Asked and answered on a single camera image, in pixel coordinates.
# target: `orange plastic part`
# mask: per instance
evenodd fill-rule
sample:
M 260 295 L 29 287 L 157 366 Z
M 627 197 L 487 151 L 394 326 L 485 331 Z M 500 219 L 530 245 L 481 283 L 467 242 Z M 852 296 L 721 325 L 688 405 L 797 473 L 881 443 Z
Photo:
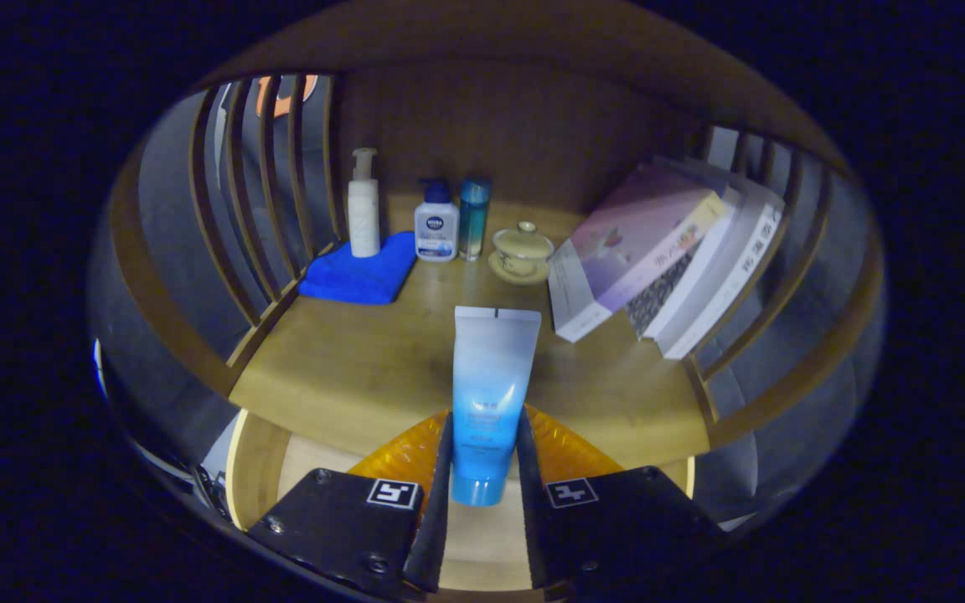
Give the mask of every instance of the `orange plastic part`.
M 424 499 L 420 508 L 426 508 L 426 496 L 434 481 L 437 444 L 441 441 L 441 428 L 445 426 L 445 417 L 448 415 L 449 411 L 442 411 L 407 429 L 367 455 L 363 461 L 357 462 L 348 473 L 375 480 L 385 478 L 421 484 Z
M 562 425 L 552 416 L 531 405 L 528 419 L 539 451 L 539 469 L 543 483 L 574 480 L 576 477 L 605 476 L 624 469 L 613 459 L 596 449 L 581 435 Z M 434 481 L 434 462 L 437 446 L 441 441 L 441 428 L 449 411 L 442 411 L 407 429 L 363 461 L 356 463 L 348 473 L 353 476 L 386 478 L 414 482 L 424 488 L 426 494 Z
M 581 435 L 552 416 L 528 405 L 528 419 L 539 451 L 539 472 L 543 484 L 575 480 L 576 477 L 605 476 L 623 471 L 623 466 L 596 449 Z

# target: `blue bottle cap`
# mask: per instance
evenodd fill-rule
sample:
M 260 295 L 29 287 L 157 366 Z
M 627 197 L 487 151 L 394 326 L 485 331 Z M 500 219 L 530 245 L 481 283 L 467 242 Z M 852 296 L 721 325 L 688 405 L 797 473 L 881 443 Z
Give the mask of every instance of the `blue bottle cap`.
M 422 194 L 424 203 L 452 203 L 449 186 L 440 178 L 424 178 L 419 182 L 426 184 L 426 191 Z
M 505 478 L 499 480 L 472 480 L 452 471 L 452 500 L 471 507 L 493 507 L 501 502 L 505 493 Z

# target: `stack of books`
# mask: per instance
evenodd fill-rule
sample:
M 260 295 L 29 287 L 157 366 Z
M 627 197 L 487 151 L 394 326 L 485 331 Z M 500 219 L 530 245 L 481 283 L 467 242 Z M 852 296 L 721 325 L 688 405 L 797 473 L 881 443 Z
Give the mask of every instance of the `stack of books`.
M 574 343 L 627 309 L 637 337 L 684 358 L 746 286 L 783 210 L 780 196 L 742 176 L 655 157 L 550 260 L 556 332 Z

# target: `pump dispenser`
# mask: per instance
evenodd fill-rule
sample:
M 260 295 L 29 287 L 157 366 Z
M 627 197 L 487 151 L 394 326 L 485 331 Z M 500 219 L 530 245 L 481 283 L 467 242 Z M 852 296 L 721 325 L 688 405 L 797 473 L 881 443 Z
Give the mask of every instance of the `pump dispenser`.
M 353 257 L 379 253 L 379 182 L 371 177 L 371 160 L 378 150 L 353 150 L 356 168 L 348 183 L 348 244 Z

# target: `blue tube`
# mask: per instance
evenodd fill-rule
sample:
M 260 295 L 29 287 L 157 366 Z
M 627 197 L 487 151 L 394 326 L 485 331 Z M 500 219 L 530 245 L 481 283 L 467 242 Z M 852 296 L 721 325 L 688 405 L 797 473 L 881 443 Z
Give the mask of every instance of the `blue tube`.
M 541 314 L 457 306 L 452 348 L 452 500 L 501 502 Z

